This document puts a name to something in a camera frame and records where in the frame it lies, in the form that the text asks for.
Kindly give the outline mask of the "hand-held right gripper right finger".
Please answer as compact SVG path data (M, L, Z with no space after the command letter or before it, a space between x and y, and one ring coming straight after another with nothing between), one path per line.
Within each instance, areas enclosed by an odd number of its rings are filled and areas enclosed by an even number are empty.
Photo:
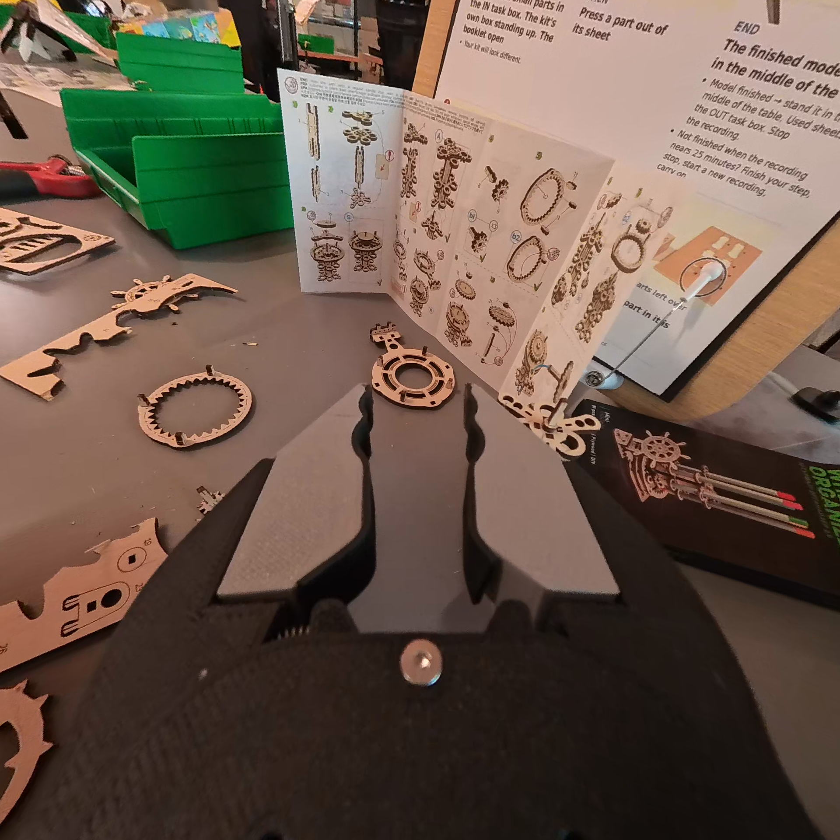
M536 622L562 598L614 602L619 587L560 458L472 384L465 430L470 600L520 601Z

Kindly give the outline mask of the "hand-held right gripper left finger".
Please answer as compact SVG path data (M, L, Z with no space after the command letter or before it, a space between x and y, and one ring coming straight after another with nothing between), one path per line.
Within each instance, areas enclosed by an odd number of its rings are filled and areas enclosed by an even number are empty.
M357 385L276 455L227 571L223 602L354 600L375 572L373 400Z

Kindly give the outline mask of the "round wooden disc part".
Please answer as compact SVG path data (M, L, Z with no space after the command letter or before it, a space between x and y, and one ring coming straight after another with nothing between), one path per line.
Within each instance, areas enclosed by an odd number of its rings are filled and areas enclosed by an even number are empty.
M371 383L374 390L390 402L411 408L434 409L444 405L455 391L455 373L450 364L428 351L406 348L394 322L377 323L371 330L371 341L385 346L373 366ZM423 387L400 381L402 369L416 367L429 377Z

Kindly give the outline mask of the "black model kit box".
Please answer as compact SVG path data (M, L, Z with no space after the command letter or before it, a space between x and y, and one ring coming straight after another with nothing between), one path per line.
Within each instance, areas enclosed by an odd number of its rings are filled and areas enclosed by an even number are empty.
M579 459L673 557L839 607L839 468L583 400Z

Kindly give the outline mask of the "wooden flower tower assembly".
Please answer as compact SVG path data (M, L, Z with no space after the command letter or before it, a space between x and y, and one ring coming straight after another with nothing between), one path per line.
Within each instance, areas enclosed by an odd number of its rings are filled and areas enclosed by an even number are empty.
M564 399L556 406L535 406L521 402L515 395L499 393L498 402L565 459L582 456L587 447L583 434L601 428L600 421L591 415L564 417Z

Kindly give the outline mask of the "wooden sheet with slot cutouts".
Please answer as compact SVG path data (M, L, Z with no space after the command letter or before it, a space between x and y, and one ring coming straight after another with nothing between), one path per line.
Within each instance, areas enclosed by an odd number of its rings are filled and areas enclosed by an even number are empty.
M6 671L120 621L166 560L148 518L120 539L89 549L94 562L59 570L44 586L44 608L30 618L18 602L1 607L1 670Z

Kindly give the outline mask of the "wooden sheet with ship wheel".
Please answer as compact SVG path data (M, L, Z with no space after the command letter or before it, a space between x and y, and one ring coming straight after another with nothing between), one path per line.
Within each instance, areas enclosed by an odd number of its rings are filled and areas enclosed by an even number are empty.
M82 339L89 337L96 342L107 342L117 336L130 333L130 328L119 324L122 315L144 315L168 307L174 311L175 305L183 298L197 298L202 290L216 290L235 294L237 290L222 283L195 274L178 278L164 276L161 280L141 282L136 280L131 289L125 292L115 291L114 295L123 296L124 302L112 307L111 311L99 318L68 332L41 348L7 363L1 369L1 376L34 395L50 401L55 389L62 380L54 373L58 365L55 352L68 352L81 345Z

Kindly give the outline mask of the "black clip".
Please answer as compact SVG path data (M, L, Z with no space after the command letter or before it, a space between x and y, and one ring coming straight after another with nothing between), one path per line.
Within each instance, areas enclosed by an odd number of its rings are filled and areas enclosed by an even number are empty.
M792 395L792 401L803 410L827 423L839 422L839 391L820 391L804 387Z

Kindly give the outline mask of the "folded paper instruction booklet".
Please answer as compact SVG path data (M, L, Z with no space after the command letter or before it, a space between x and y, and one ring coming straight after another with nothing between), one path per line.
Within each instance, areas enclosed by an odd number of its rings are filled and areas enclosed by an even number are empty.
M301 288L384 292L500 394L565 400L687 188L409 91L278 75Z

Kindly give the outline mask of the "wooden sheet with oval cutouts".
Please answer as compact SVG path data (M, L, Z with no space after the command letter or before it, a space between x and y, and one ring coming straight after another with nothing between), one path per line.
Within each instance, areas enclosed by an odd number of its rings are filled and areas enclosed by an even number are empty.
M103 234L1 209L2 270L33 276L113 243Z

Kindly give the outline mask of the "large green plastic bin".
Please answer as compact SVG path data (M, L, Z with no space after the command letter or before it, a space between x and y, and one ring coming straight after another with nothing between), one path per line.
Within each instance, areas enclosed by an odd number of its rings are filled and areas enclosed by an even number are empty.
M249 93L60 92L103 192L175 249L293 226L281 107Z

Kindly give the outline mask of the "printed paper sheet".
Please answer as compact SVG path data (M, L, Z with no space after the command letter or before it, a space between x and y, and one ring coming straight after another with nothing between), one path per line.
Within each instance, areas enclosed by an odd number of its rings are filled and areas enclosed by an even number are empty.
M133 84L119 73L84 66L36 66L1 64L1 89L14 90L57 108L60 90L133 90Z

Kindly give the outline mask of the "colourful small boxes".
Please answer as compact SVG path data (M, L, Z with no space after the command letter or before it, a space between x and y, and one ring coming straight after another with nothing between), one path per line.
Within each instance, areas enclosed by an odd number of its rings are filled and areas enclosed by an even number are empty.
M191 40L200 43L223 42L215 12L184 12L146 18L140 23L143 35Z

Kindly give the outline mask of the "red-handled pliers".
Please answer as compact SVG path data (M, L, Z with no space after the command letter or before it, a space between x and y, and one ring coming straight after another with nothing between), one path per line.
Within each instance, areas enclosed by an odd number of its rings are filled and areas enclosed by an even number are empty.
M52 155L45 162L1 162L1 197L18 200L57 196L89 198L100 189L84 171L67 158Z

